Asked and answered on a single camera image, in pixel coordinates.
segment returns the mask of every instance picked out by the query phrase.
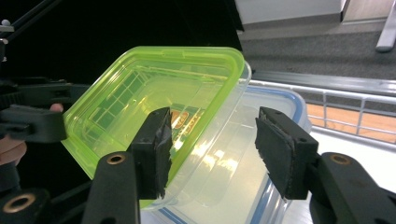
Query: green plastic container lid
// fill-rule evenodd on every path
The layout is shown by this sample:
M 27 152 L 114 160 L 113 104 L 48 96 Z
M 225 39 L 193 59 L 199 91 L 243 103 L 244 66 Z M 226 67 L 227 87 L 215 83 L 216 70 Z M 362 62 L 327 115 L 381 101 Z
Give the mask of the green plastic container lid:
M 99 159 L 125 151 L 148 114 L 170 106 L 169 180 L 241 77 L 229 48 L 138 47 L 122 54 L 64 113 L 67 150 L 93 178 Z

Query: hand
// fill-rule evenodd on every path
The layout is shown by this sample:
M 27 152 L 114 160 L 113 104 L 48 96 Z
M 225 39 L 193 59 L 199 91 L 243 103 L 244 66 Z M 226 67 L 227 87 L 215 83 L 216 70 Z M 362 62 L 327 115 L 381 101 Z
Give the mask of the hand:
M 61 104 L 54 104 L 49 110 L 63 112 Z M 18 164 L 22 156 L 26 153 L 26 144 L 22 140 L 11 139 L 6 135 L 0 140 L 0 165 L 15 161 Z

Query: wooden floor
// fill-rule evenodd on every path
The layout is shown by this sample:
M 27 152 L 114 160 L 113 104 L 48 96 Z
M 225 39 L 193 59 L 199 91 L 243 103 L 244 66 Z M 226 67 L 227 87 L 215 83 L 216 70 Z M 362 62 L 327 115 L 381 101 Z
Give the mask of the wooden floor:
M 326 125 L 326 128 L 343 133 L 352 133 L 389 143 L 396 143 L 396 118 L 363 113 L 361 115 L 361 127 L 358 131 L 360 117 L 358 111 L 327 107 L 327 122 L 324 121 L 325 115 L 322 105 L 307 105 L 307 112 L 310 116 L 310 121 L 315 126 L 325 127 Z
M 350 0 L 344 21 L 367 21 L 388 16 L 393 0 Z

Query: plastic container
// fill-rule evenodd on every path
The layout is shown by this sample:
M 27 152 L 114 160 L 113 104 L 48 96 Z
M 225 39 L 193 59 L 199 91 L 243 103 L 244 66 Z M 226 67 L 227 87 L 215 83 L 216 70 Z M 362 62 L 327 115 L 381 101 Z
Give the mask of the plastic container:
M 218 128 L 211 123 L 168 186 L 165 199 L 142 210 L 143 223 L 280 222 L 286 204 L 254 145 L 260 106 L 280 110 L 310 131 L 305 102 L 297 93 L 248 86 L 217 139 L 207 138 Z
M 170 106 L 171 181 L 224 102 L 230 108 L 226 118 L 231 115 L 250 75 L 235 49 L 131 49 L 64 114 L 68 136 L 63 144 L 93 178 L 101 157 L 126 150 L 147 115 Z

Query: wire rack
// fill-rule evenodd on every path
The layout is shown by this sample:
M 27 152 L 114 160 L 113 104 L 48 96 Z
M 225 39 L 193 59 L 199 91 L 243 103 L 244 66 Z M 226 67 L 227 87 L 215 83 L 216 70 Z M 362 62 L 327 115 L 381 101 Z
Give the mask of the wire rack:
M 267 81 L 252 80 L 250 84 L 298 92 L 314 126 L 396 144 L 395 97 Z

